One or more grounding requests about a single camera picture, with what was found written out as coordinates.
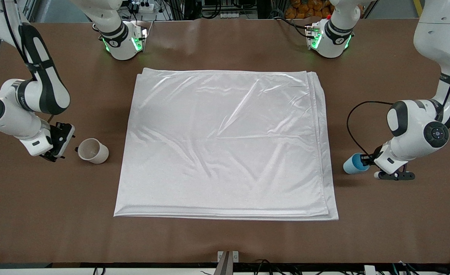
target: white cup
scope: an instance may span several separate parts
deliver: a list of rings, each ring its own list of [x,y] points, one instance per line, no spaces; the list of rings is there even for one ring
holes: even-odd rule
[[[77,153],[79,158],[94,164],[101,164],[109,157],[108,148],[97,139],[86,139],[81,142],[78,146]]]

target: yellow strip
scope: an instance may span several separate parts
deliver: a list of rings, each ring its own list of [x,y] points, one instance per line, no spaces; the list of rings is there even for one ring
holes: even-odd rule
[[[415,9],[417,10],[417,14],[420,17],[422,15],[422,4],[420,4],[420,0],[413,0],[413,5],[415,5]]]

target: folded white fabric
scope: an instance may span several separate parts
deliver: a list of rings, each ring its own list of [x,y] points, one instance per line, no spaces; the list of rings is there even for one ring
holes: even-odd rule
[[[145,68],[114,216],[338,220],[316,73]]]

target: table surface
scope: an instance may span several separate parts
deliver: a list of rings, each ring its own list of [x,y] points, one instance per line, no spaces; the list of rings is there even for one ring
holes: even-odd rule
[[[439,68],[413,46],[415,19],[361,20],[336,59],[309,52],[294,28],[272,20],[155,22],[146,52],[117,61],[88,23],[36,24],[71,93],[53,122],[71,123],[66,159],[31,157],[0,133],[0,262],[209,262],[217,251],[240,261],[450,261],[450,142],[410,162],[415,181],[377,181],[374,168],[346,175],[359,149],[346,117],[365,100],[394,102],[435,94]],[[339,221],[255,222],[113,217],[137,73],[158,70],[315,71],[325,90]],[[29,78],[16,50],[0,49],[0,87]],[[352,131],[373,150],[391,138],[389,106],[363,106]],[[97,138],[110,157],[84,162],[73,149]]]

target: brown table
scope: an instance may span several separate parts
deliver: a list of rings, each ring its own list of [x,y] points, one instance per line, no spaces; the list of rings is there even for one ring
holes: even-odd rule
[[[272,20],[156,22],[146,52],[116,61],[90,24],[37,24],[71,93],[54,121],[76,127],[65,160],[31,157],[0,133],[0,262],[207,262],[219,250],[241,261],[449,262],[450,142],[410,162],[415,181],[376,181],[374,168],[348,176],[359,149],[345,121],[364,100],[394,102],[435,94],[439,68],[412,44],[417,21],[361,20],[337,59],[307,51],[294,28]],[[336,222],[113,218],[136,74],[159,70],[316,71],[327,100]],[[16,50],[0,49],[0,86],[28,78]],[[365,106],[352,131],[373,150],[390,136],[388,106]],[[101,165],[73,149],[95,137],[108,146]]]

